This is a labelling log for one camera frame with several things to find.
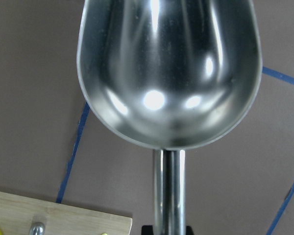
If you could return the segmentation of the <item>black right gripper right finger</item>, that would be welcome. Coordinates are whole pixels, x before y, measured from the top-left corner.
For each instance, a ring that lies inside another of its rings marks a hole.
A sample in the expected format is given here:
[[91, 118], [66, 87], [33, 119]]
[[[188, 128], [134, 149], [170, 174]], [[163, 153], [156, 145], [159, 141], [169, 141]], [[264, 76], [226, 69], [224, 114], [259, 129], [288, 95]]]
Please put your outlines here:
[[191, 226], [186, 226], [186, 235], [194, 235], [194, 232]]

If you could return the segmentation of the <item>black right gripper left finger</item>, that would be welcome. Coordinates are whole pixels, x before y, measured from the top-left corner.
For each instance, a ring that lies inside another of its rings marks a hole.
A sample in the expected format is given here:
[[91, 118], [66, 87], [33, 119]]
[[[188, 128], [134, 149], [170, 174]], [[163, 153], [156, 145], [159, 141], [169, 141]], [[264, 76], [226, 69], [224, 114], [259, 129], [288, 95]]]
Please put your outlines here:
[[141, 235], [154, 235], [152, 225], [143, 225], [141, 228]]

